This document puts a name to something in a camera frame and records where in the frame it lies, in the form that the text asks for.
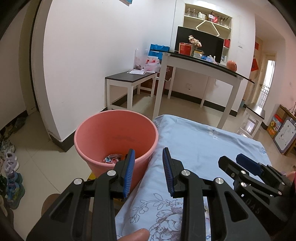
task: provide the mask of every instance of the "blue bag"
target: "blue bag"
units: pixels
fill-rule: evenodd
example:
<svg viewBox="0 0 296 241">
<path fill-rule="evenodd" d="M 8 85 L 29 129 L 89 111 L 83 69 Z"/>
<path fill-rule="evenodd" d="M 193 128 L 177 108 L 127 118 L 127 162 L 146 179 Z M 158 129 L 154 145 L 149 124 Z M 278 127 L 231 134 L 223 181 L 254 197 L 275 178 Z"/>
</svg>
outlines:
<svg viewBox="0 0 296 241">
<path fill-rule="evenodd" d="M 163 46 L 163 45 L 160 46 L 160 45 L 157 45 L 157 44 L 151 44 L 150 49 L 153 49 L 155 51 L 157 51 L 157 50 L 169 51 L 170 47 L 169 46 Z M 161 60 L 163 58 L 162 52 L 155 52 L 155 51 L 150 50 L 148 55 L 158 57 L 158 59 Z"/>
</svg>

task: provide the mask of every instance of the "black tv screen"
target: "black tv screen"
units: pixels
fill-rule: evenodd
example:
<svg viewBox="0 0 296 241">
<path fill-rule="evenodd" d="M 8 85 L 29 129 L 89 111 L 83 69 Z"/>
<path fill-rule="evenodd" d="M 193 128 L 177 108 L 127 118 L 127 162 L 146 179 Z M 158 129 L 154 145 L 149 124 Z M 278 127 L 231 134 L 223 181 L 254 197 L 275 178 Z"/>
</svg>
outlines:
<svg viewBox="0 0 296 241">
<path fill-rule="evenodd" d="M 216 62 L 221 62 L 224 39 L 191 28 L 178 27 L 175 51 L 179 51 L 179 43 L 189 43 L 188 37 L 190 35 L 201 42 L 202 47 L 199 49 L 205 55 L 216 56 Z"/>
</svg>

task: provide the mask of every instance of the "light blue tablecloth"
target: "light blue tablecloth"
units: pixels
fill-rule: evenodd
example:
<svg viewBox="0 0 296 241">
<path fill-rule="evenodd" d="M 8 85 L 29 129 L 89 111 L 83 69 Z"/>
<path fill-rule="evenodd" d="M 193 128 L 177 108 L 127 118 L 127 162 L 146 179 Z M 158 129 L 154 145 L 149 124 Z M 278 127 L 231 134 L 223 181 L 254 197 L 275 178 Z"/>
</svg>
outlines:
<svg viewBox="0 0 296 241">
<path fill-rule="evenodd" d="M 164 147 L 169 148 L 172 158 L 182 161 L 185 169 L 200 178 L 222 177 L 231 187 L 233 180 L 218 166 L 221 156 L 235 161 L 236 156 L 243 153 L 256 162 L 271 164 L 264 147 L 255 140 L 172 115 L 159 116 L 154 123 L 159 141 L 141 183 L 115 218 L 118 238 L 146 228 L 150 230 L 149 240 L 180 239 L 183 199 L 173 199 L 168 193 L 162 163 Z M 210 240 L 208 212 L 205 216 Z"/>
</svg>

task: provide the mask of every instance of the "trash can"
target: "trash can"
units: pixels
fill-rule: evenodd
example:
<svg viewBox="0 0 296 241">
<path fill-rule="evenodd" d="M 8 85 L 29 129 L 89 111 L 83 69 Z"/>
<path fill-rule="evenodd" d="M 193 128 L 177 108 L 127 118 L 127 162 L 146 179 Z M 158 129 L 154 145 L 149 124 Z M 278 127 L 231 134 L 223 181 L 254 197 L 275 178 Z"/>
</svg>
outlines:
<svg viewBox="0 0 296 241">
<path fill-rule="evenodd" d="M 77 128 L 74 144 L 96 177 L 114 168 L 103 163 L 110 154 L 122 154 L 132 148 L 136 153 L 131 190 L 144 176 L 158 142 L 158 131 L 146 116 L 129 110 L 108 110 L 86 119 Z"/>
</svg>

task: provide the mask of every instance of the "stool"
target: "stool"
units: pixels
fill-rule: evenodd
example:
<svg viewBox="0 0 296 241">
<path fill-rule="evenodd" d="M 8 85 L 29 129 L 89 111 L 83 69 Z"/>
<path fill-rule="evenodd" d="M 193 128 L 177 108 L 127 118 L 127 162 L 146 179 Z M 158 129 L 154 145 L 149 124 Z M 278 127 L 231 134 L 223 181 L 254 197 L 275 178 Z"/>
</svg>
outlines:
<svg viewBox="0 0 296 241">
<path fill-rule="evenodd" d="M 151 97 L 154 95 L 154 89 L 155 89 L 155 82 L 156 82 L 156 76 L 157 73 L 145 73 L 144 75 L 141 74 L 128 74 L 127 72 L 123 72 L 120 74 L 114 74 L 108 77 L 105 77 L 106 79 L 106 85 L 107 85 L 107 109 L 115 109 L 115 110 L 131 110 L 132 109 L 132 103 L 133 103 L 133 88 L 135 86 L 138 86 L 137 94 L 140 93 L 140 90 L 147 90 L 151 91 Z M 141 83 L 145 82 L 146 80 L 149 80 L 153 78 L 153 84 L 152 89 L 141 87 Z M 110 85 L 114 86 L 121 86 L 128 88 L 128 105 L 127 108 L 123 108 L 121 106 L 116 106 L 111 103 L 110 100 Z"/>
<path fill-rule="evenodd" d="M 247 105 L 243 115 L 242 124 L 239 127 L 237 134 L 242 134 L 253 139 L 264 118 L 265 110 L 255 103 Z"/>
</svg>

